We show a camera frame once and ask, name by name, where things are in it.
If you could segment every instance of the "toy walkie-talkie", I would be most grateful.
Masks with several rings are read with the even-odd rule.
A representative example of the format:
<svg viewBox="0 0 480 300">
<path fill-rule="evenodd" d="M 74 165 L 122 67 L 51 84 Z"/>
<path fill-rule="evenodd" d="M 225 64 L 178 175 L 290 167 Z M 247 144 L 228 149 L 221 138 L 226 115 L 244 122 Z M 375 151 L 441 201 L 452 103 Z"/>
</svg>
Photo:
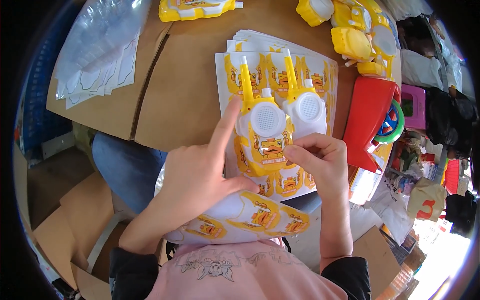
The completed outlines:
<svg viewBox="0 0 480 300">
<path fill-rule="evenodd" d="M 262 89 L 261 96 L 253 96 L 246 56 L 241 57 L 240 73 L 243 106 L 235 130 L 252 170 L 249 175 L 265 176 L 285 167 L 283 149 L 292 143 L 293 126 L 269 88 Z"/>
<path fill-rule="evenodd" d="M 318 96 L 311 79 L 305 79 L 300 88 L 297 85 L 295 69 L 289 49 L 283 49 L 288 77 L 288 96 L 282 108 L 292 118 L 295 132 L 293 138 L 298 139 L 314 132 L 326 134 L 325 102 Z"/>
</svg>

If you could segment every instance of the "pink box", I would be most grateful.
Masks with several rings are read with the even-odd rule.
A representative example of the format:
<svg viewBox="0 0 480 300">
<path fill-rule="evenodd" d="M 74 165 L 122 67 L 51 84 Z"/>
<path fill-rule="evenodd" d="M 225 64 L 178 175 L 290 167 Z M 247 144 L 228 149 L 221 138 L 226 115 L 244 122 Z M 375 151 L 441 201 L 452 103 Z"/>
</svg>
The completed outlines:
<svg viewBox="0 0 480 300">
<path fill-rule="evenodd" d="M 405 128 L 425 129 L 425 90 L 402 84 L 401 106 L 405 115 Z"/>
</svg>

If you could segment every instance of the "stack of stickers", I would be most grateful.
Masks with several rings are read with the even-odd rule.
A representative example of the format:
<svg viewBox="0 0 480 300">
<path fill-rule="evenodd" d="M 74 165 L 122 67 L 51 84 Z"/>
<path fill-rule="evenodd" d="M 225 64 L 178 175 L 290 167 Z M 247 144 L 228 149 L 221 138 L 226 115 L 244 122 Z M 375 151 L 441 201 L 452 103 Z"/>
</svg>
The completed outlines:
<svg viewBox="0 0 480 300">
<path fill-rule="evenodd" d="M 122 48 L 119 59 L 100 70 L 78 71 L 67 82 L 59 80 L 57 100 L 66 99 L 67 109 L 92 97 L 111 95 L 112 90 L 135 82 L 135 62 L 139 36 Z"/>
<path fill-rule="evenodd" d="M 227 52 L 215 55 L 218 94 L 221 113 L 225 112 L 233 96 L 242 97 L 240 59 L 247 57 L 254 97 L 262 89 L 270 88 L 281 107 L 288 95 L 288 79 L 283 48 L 290 50 L 298 85 L 311 79 L 315 91 L 326 104 L 326 134 L 332 135 L 338 82 L 336 61 L 302 46 L 252 30 L 240 30 L 227 41 Z M 226 151 L 227 178 L 244 175 L 260 187 L 260 195 L 281 202 L 316 190 L 311 174 L 293 165 L 276 173 L 255 177 L 242 152 L 240 137 L 233 133 Z"/>
</svg>

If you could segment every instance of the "cartoon duck face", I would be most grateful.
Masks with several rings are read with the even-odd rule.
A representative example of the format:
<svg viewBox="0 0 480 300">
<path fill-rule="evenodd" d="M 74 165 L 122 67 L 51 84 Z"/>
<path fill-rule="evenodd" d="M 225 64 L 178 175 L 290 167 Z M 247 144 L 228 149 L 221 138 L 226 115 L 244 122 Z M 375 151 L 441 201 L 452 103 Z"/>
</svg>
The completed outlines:
<svg viewBox="0 0 480 300">
<path fill-rule="evenodd" d="M 207 235 L 216 235 L 218 228 L 213 224 L 203 223 L 203 225 L 200 225 L 200 232 Z"/>
<path fill-rule="evenodd" d="M 265 185 L 259 184 L 258 188 L 260 189 L 260 191 L 258 193 L 262 196 L 265 196 Z"/>
<path fill-rule="evenodd" d="M 300 216 L 290 215 L 290 223 L 285 227 L 285 232 L 297 232 L 300 230 L 303 221 Z"/>
<path fill-rule="evenodd" d="M 280 87 L 288 88 L 287 72 L 283 71 L 278 73 L 278 83 L 280 84 Z"/>
<path fill-rule="evenodd" d="M 243 83 L 241 81 L 241 74 L 239 75 L 239 81 L 240 81 L 240 86 L 243 86 Z M 250 72 L 250 82 L 252 83 L 252 88 L 257 87 L 257 74 Z"/>
<path fill-rule="evenodd" d="M 262 142 L 262 150 L 264 155 L 272 156 L 272 155 L 283 155 L 283 148 L 282 148 L 282 140 L 281 139 L 267 139 L 266 141 Z"/>
<path fill-rule="evenodd" d="M 265 205 L 265 207 L 260 208 L 252 215 L 252 224 L 257 224 L 257 226 L 265 226 L 270 220 L 271 216 L 271 211 L 266 208 Z"/>
<path fill-rule="evenodd" d="M 312 82 L 316 89 L 322 89 L 324 87 L 324 77 L 318 73 L 312 75 Z"/>
<path fill-rule="evenodd" d="M 283 189 L 285 191 L 293 190 L 297 186 L 297 178 L 296 177 L 288 177 L 283 181 Z"/>
</svg>

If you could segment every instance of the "black sleeve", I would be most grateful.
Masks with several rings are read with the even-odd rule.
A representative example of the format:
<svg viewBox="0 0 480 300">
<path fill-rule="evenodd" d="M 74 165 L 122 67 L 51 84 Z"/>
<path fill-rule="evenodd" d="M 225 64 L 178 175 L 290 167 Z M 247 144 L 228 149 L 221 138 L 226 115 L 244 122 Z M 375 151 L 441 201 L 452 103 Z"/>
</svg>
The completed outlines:
<svg viewBox="0 0 480 300">
<path fill-rule="evenodd" d="M 345 257 L 329 264 L 321 274 L 341 287 L 349 300 L 370 300 L 370 276 L 367 260 L 362 257 Z"/>
<path fill-rule="evenodd" d="M 147 298 L 157 277 L 158 259 L 154 254 L 139 255 L 121 248 L 110 253 L 112 300 Z"/>
</svg>

